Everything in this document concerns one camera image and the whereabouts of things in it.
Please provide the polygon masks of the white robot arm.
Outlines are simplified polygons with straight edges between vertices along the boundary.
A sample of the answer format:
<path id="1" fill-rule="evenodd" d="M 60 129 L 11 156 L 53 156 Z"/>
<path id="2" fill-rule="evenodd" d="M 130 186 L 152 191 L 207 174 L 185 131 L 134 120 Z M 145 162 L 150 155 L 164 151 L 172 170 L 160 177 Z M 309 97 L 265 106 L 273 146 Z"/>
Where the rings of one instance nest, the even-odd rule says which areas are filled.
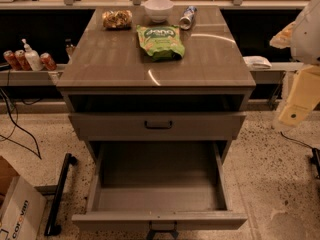
<path id="1" fill-rule="evenodd" d="M 294 74 L 289 94 L 273 121 L 277 131 L 289 130 L 320 103 L 320 0 L 310 0 L 292 23 L 272 37 L 270 45 L 289 47 L 292 58 L 304 64 Z"/>

